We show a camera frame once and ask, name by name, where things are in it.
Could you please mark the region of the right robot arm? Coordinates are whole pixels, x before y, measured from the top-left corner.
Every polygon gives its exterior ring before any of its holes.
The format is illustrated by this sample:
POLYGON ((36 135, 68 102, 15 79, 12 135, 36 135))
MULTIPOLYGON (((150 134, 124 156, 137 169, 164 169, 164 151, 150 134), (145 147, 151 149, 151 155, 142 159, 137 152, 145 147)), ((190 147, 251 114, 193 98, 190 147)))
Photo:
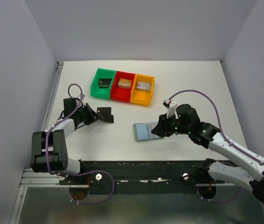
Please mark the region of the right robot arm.
POLYGON ((151 132, 161 138, 186 134, 193 143, 223 155, 238 167, 206 159, 200 171, 207 173, 211 180, 244 188, 264 203, 264 157, 225 137, 216 126, 202 122, 189 104, 168 107, 167 113, 159 116, 157 126, 151 132))

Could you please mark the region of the sage green card holder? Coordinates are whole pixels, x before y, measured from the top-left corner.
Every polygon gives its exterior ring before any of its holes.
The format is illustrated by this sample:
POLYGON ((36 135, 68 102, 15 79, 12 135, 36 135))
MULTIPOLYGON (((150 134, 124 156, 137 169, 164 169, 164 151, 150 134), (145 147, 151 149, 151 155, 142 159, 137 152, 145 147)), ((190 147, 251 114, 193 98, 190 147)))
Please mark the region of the sage green card holder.
POLYGON ((157 122, 133 124, 134 137, 137 142, 163 139, 151 131, 157 126, 157 122))

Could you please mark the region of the black credit card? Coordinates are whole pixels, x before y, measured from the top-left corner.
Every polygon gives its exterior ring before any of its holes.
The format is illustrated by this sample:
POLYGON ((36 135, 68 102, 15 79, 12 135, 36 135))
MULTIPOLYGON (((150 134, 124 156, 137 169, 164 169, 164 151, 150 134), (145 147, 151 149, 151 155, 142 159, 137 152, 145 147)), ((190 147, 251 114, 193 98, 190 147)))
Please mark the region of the black credit card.
POLYGON ((97 113, 103 113, 103 112, 104 112, 104 107, 97 108, 97 113))

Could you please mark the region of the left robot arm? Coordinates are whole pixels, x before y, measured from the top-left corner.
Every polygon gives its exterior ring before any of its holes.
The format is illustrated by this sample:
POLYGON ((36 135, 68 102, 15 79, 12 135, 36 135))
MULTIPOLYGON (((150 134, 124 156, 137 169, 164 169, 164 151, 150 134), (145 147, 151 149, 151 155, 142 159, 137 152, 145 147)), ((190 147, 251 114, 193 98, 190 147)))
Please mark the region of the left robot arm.
POLYGON ((77 98, 63 100, 63 117, 47 130, 32 135, 31 168, 35 173, 78 174, 79 160, 69 158, 66 137, 84 125, 90 125, 102 118, 88 103, 77 98))

